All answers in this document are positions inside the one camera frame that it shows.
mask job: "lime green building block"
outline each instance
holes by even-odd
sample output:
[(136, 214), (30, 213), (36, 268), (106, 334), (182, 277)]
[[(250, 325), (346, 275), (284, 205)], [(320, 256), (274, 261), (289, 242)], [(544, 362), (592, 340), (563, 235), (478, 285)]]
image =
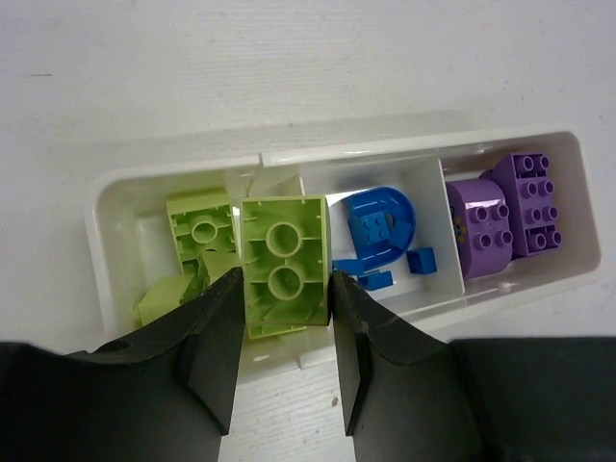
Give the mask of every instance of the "lime green building block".
[(197, 273), (197, 258), (202, 250), (237, 250), (230, 199), (225, 191), (174, 196), (167, 201), (167, 215), (183, 273)]
[(196, 279), (201, 284), (203, 291), (218, 281), (226, 272), (242, 265), (237, 253), (216, 252), (210, 249), (201, 250), (197, 257), (197, 263)]
[(306, 330), (307, 327), (305, 325), (249, 325), (247, 329), (248, 338), (250, 340), (257, 340), (265, 337), (273, 337), (274, 335), (299, 332), (300, 330)]
[(194, 274), (179, 274), (159, 279), (135, 305), (133, 314), (142, 325), (150, 324), (198, 295)]
[(327, 210), (322, 195), (242, 201), (246, 324), (328, 325)]

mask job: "blue toy block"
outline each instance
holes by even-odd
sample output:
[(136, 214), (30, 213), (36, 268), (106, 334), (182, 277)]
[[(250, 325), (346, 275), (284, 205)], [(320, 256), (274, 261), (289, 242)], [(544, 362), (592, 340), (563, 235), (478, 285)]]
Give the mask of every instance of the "blue toy block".
[(377, 291), (394, 285), (394, 276), (391, 271), (371, 272), (357, 278), (357, 282), (367, 291)]
[[(402, 192), (380, 187), (350, 195), (343, 201), (348, 209), (348, 226), (363, 271), (394, 263), (411, 246), (415, 237), (415, 210)], [(389, 230), (388, 215), (394, 228), (396, 223), (407, 223), (407, 226), (399, 224), (397, 230)]]
[(364, 265), (361, 260), (334, 260), (332, 262), (334, 271), (344, 271), (351, 276), (359, 276), (364, 273)]
[(398, 219), (394, 223), (394, 227), (389, 234), (389, 239), (387, 240), (387, 242), (395, 248), (399, 248), (400, 250), (406, 250), (411, 244), (409, 238), (413, 236), (414, 232), (415, 227), (413, 225), (406, 221)]
[(408, 268), (411, 274), (432, 274), (436, 272), (436, 260), (432, 247), (414, 248), (406, 252)]
[(353, 241), (360, 245), (380, 243), (389, 238), (387, 219), (382, 212), (363, 217), (351, 216), (348, 219), (348, 227)]

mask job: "divided storage box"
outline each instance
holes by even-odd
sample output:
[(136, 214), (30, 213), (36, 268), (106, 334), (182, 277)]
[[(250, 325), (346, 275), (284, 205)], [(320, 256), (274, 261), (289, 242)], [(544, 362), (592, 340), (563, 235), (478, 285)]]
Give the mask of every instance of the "divided storage box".
[[(549, 156), (562, 244), (556, 251), (515, 260), (501, 273), (464, 280), (445, 184), (477, 178), (511, 152)], [(454, 133), (133, 168), (99, 178), (86, 206), (106, 335), (113, 338), (133, 330), (135, 303), (160, 277), (180, 270), (167, 219), (168, 197), (223, 188), (232, 199), (234, 228), (239, 232), (243, 197), (325, 194), (331, 230), (329, 257), (341, 259), (355, 257), (342, 199), (377, 186), (396, 188), (411, 200), (417, 218), (411, 248), (433, 247), (437, 272), (410, 274), (402, 258), (381, 269), (392, 271), (395, 284), (371, 295), (421, 329), (429, 331), (513, 307), (597, 277), (602, 254), (582, 147), (566, 129)], [(265, 356), (268, 361), (254, 360)], [(330, 331), (309, 327), (288, 336), (244, 343), (240, 380), (333, 358)]]

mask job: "white table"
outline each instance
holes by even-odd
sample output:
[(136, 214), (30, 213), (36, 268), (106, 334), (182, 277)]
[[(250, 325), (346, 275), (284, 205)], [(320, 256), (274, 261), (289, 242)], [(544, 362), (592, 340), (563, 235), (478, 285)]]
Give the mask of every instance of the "white table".
[[(250, 3), (0, 7), (0, 338), (101, 343), (83, 204), (110, 169), (554, 121), (584, 141), (603, 277), (439, 337), (616, 333), (613, 2)], [(240, 387), (221, 460), (353, 460), (334, 366), (256, 382), (272, 414)]]

